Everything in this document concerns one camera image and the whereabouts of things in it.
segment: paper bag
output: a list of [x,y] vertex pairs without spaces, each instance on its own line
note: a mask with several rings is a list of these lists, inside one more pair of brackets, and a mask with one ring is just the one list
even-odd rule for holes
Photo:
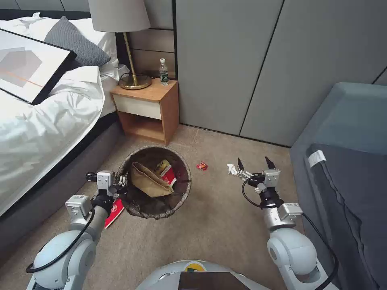
[[172,187],[138,162],[133,162],[131,167],[131,181],[138,189],[150,197],[160,197],[173,193]]

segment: bed frame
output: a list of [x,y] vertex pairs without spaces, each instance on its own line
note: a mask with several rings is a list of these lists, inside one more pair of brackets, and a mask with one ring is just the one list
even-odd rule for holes
[[[0,9],[0,20],[32,16],[35,10]],[[41,17],[90,18],[89,12],[40,11]],[[122,34],[116,34],[119,62],[129,64]],[[96,171],[123,136],[117,113],[99,119],[92,130],[51,171],[0,217],[0,256],[25,234],[55,213]]]

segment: framed picture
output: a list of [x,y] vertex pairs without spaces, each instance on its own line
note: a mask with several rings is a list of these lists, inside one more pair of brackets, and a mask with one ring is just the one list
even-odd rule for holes
[[71,66],[73,51],[0,29],[0,89],[36,105]]

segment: lamp shade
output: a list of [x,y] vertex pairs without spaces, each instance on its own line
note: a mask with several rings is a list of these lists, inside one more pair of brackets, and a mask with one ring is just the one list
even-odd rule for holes
[[89,0],[94,30],[132,32],[150,27],[144,0]]

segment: carpet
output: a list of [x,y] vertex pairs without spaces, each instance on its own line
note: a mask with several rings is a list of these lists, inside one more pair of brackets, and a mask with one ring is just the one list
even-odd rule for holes
[[[132,151],[152,142],[122,137],[101,170],[117,171]],[[191,192],[170,218],[146,220],[126,212],[102,233],[96,260],[83,289],[135,289],[155,268],[184,260],[200,259],[232,268],[274,290],[285,285],[266,249],[269,232],[262,211],[242,196],[242,181],[227,174],[227,163],[239,157],[250,172],[266,169],[265,156],[281,169],[277,187],[285,202],[297,202],[289,149],[180,125],[169,147],[187,161],[192,174]],[[208,170],[196,168],[200,161]],[[86,183],[79,195],[92,196],[96,185]],[[246,188],[259,203],[253,188]],[[303,231],[298,220],[297,229]],[[63,206],[15,247],[0,268],[2,289],[25,289],[31,278],[25,273],[40,248],[68,229]]]

